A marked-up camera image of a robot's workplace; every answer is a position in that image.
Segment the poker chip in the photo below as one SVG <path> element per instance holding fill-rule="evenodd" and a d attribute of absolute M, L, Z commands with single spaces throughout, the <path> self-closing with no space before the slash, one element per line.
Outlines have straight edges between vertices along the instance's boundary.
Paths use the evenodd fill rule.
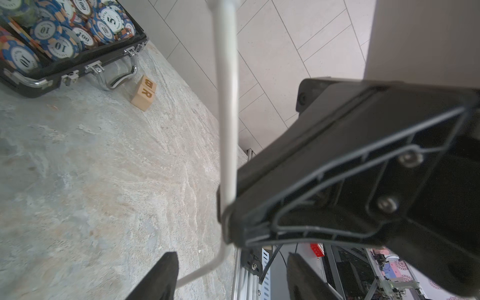
<path fill-rule="evenodd" d="M 24 40 L 25 43 L 29 44 L 33 48 L 37 48 L 39 51 L 43 52 L 41 46 L 32 39 L 32 37 L 19 25 L 15 22 L 12 17 L 3 17 L 8 25 L 15 30 L 16 33 Z"/>
<path fill-rule="evenodd" d="M 110 7 L 100 9 L 98 17 L 110 27 L 114 34 L 124 28 L 122 16 Z"/>
<path fill-rule="evenodd" d="M 92 16 L 93 10 L 87 0 L 72 0 L 72 3 L 75 6 L 77 15 L 83 20 L 88 20 Z"/>
<path fill-rule="evenodd" d="M 88 0 L 88 3 L 90 4 L 90 7 L 93 11 L 96 11 L 98 9 L 98 0 Z"/>
<path fill-rule="evenodd" d="M 129 28 L 123 28 L 115 36 L 116 36 L 117 40 L 121 40 L 121 39 L 131 38 L 131 37 L 133 37 L 133 34 L 132 34 L 132 32 Z"/>
<path fill-rule="evenodd" d="M 55 42 L 61 34 L 62 27 L 57 20 L 40 19 L 30 28 L 30 36 L 40 45 L 48 45 Z"/>
<path fill-rule="evenodd" d="M 128 19 L 127 14 L 125 13 L 125 11 L 123 10 L 123 7 L 120 4 L 116 2 L 109 2 L 107 3 L 106 7 L 116 11 L 122 19 Z"/>
<path fill-rule="evenodd" d="M 17 16 L 30 10 L 32 0 L 0 0 L 0 12 L 3 15 Z"/>
<path fill-rule="evenodd" d="M 66 32 L 63 32 L 55 43 L 45 46 L 44 49 L 53 60 L 73 58 L 80 52 L 75 40 Z"/>
<path fill-rule="evenodd" d="M 0 36 L 11 36 L 12 34 L 3 27 L 0 27 Z"/>
<path fill-rule="evenodd" d="M 73 27 L 73 25 L 80 25 L 80 26 L 83 26 L 85 27 L 85 21 L 82 20 L 78 14 L 75 16 L 75 19 L 72 21 L 72 24 L 70 24 L 71 27 Z"/>
<path fill-rule="evenodd" d="M 108 44 L 115 41 L 115 34 L 113 31 L 97 16 L 88 19 L 87 28 L 99 43 Z"/>
<path fill-rule="evenodd" d="M 33 0 L 25 0 L 27 4 L 25 10 L 21 10 L 20 12 L 16 11 L 15 13 L 8 14 L 9 17 L 12 17 L 17 23 L 24 27 L 31 27 L 37 20 L 36 15 L 36 6 L 33 3 Z"/>
<path fill-rule="evenodd" d="M 77 14 L 77 12 L 71 0 L 52 0 L 52 1 L 56 1 L 65 10 L 69 23 L 75 19 L 75 15 Z"/>
<path fill-rule="evenodd" d="M 133 22 L 130 19 L 124 19 L 124 26 L 125 28 L 130 29 L 130 33 L 135 35 L 137 34 L 137 31 L 135 30 L 135 25 L 133 25 Z"/>
<path fill-rule="evenodd" d="M 98 3 L 98 8 L 102 8 L 102 7 L 105 7 L 105 6 L 108 6 L 110 3 L 118 3 L 116 1 L 112 1 L 112 0 L 101 0 L 99 3 Z"/>
<path fill-rule="evenodd" d="M 78 38 L 77 34 L 73 32 L 70 28 L 67 28 L 65 26 L 63 26 L 62 29 L 66 34 L 68 34 L 71 38 L 73 38 L 75 43 L 77 43 L 79 52 L 82 52 L 84 50 L 84 46 L 82 44 L 82 41 Z"/>
<path fill-rule="evenodd" d="M 92 34 L 83 26 L 74 25 L 72 31 L 77 34 L 77 37 L 83 42 L 85 49 L 93 49 L 98 47 L 97 40 Z"/>
<path fill-rule="evenodd" d="M 70 25 L 67 12 L 63 9 L 62 5 L 55 0 L 40 0 L 35 3 L 38 7 L 37 11 L 40 17 L 57 20 L 63 26 Z"/>
<path fill-rule="evenodd" d="M 23 75 L 40 66 L 37 55 L 13 36 L 0 36 L 1 59 Z"/>

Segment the black plastic housing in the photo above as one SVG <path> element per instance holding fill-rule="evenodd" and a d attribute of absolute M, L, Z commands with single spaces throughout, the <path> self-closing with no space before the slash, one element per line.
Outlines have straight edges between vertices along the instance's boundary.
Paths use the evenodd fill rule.
<path fill-rule="evenodd" d="M 306 79 L 299 119 L 238 171 L 222 216 L 241 248 L 305 241 L 386 245 L 445 289 L 480 289 L 477 91 Z M 422 156 L 416 167 L 399 157 Z M 378 201 L 391 197 L 387 213 Z"/>

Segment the cable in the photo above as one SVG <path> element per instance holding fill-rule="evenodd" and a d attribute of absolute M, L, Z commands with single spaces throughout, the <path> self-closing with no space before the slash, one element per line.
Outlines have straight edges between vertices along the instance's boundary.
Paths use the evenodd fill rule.
<path fill-rule="evenodd" d="M 280 255 L 282 256 L 283 263 L 285 264 L 285 268 L 286 268 L 286 267 L 287 267 L 287 263 L 285 262 L 285 258 L 283 257 L 283 254 L 282 254 L 282 252 L 280 252 Z"/>
<path fill-rule="evenodd" d="M 267 271 L 270 268 L 270 265 L 272 264 L 273 260 L 275 259 L 276 254 L 280 251 L 280 248 L 282 248 L 282 246 L 283 244 L 278 245 L 275 248 L 275 251 L 273 251 L 272 257 L 270 257 L 270 259 L 268 260 L 267 265 L 265 266 L 264 271 L 262 272 L 262 275 L 258 279 L 259 284 L 262 284 L 264 282 L 265 276 L 267 276 Z"/>

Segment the screw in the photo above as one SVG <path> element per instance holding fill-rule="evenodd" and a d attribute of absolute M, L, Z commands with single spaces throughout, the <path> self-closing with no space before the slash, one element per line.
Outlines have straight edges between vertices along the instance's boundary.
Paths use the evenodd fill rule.
<path fill-rule="evenodd" d="M 414 168 L 423 162 L 423 154 L 409 150 L 398 157 L 398 162 L 406 168 Z"/>
<path fill-rule="evenodd" d="M 377 205 L 381 211 L 387 214 L 391 214 L 398 209 L 398 203 L 392 196 L 378 198 Z"/>

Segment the white wire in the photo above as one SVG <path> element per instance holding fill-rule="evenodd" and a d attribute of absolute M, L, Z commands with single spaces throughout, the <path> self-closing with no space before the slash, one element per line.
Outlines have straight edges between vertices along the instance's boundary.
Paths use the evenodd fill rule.
<path fill-rule="evenodd" d="M 220 213 L 237 194 L 238 86 L 237 0 L 212 0 L 218 107 L 220 125 Z M 230 255 L 233 246 L 220 238 L 220 250 L 213 260 L 177 281 L 176 288 L 212 272 Z"/>

